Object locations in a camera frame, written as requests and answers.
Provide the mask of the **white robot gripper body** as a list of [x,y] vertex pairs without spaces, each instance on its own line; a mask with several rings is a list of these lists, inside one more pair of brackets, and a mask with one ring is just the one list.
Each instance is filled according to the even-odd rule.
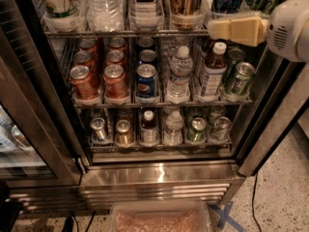
[[309,0],[287,0],[273,10],[267,45],[291,62],[309,63]]

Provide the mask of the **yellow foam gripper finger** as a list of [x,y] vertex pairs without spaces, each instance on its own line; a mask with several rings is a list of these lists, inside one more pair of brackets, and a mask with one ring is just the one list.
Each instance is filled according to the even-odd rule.
[[209,35],[214,40],[226,40],[247,46],[257,46],[266,39],[266,19],[252,15],[232,19],[214,19],[207,24]]

